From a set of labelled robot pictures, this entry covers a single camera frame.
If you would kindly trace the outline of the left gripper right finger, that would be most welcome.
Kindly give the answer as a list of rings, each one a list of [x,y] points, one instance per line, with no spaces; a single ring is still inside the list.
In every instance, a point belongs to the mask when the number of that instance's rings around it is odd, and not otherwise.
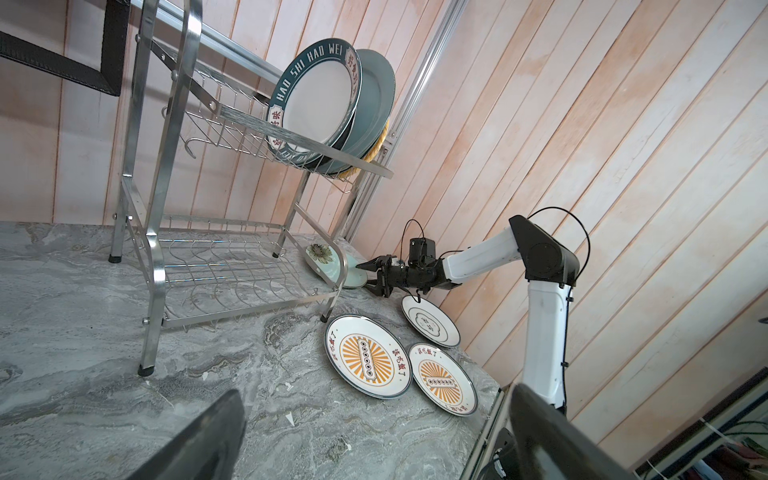
[[[517,459],[512,479],[634,477],[526,385],[512,391],[510,420]]]

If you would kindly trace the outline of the pale green flower plate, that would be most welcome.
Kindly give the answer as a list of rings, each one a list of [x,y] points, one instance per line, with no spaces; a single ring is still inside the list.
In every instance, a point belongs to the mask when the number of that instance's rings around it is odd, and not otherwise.
[[[335,250],[327,244],[310,244],[305,253],[308,255],[308,263],[314,265],[322,272],[333,284],[338,282],[341,273],[341,260]],[[357,268],[358,260],[352,256],[345,255],[347,261],[347,274],[343,287],[346,289],[355,289],[363,287],[368,275],[366,271]]]

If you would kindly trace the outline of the pale green glass plate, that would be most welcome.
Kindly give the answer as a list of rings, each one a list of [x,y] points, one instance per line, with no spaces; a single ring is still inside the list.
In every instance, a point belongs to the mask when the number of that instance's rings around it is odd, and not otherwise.
[[[344,153],[364,158],[372,151],[387,125],[394,106],[396,79],[389,61],[370,49],[357,51],[362,66],[362,86],[352,129]]]

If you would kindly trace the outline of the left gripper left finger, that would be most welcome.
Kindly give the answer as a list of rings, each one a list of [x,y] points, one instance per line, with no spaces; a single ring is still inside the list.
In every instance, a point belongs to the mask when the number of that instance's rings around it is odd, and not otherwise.
[[[129,477],[231,479],[245,430],[241,394],[230,389]]]

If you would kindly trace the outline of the steel dish rack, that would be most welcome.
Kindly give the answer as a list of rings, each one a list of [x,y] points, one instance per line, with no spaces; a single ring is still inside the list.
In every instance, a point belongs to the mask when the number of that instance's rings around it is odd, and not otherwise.
[[[142,1],[115,230],[148,291],[138,373],[156,368],[163,333],[319,303],[338,281],[302,283],[297,235],[335,243],[353,191],[383,172],[289,129],[271,97],[322,58],[352,75],[382,1]]]

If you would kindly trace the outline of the green rimmed white plate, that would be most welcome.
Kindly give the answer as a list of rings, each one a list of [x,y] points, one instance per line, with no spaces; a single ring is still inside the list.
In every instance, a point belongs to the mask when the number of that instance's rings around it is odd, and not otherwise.
[[[340,38],[325,38],[302,50],[273,89],[265,121],[348,151],[362,88],[357,50]]]

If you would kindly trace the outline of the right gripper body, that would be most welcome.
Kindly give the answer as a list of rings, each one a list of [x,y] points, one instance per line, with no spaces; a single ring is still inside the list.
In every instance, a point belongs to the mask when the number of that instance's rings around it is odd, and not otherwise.
[[[391,294],[394,289],[414,289],[427,293],[432,288],[447,285],[443,260],[427,257],[423,261],[408,264],[390,256],[383,267],[383,290]]]

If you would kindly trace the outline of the yellow woven round tray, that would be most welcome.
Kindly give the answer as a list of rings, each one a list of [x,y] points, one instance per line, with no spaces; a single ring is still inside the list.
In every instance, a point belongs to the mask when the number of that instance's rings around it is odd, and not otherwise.
[[[370,163],[372,162],[376,156],[378,155],[379,151],[381,150],[384,141],[386,140],[386,137],[389,133],[389,124],[390,122],[387,121],[384,129],[382,130],[381,134],[379,135],[376,142],[369,148],[369,150],[366,152],[365,156],[362,158],[364,162]],[[352,175],[356,174],[359,171],[358,167],[350,167],[341,173],[338,174],[337,179],[340,180],[346,180],[347,178],[351,177]]]

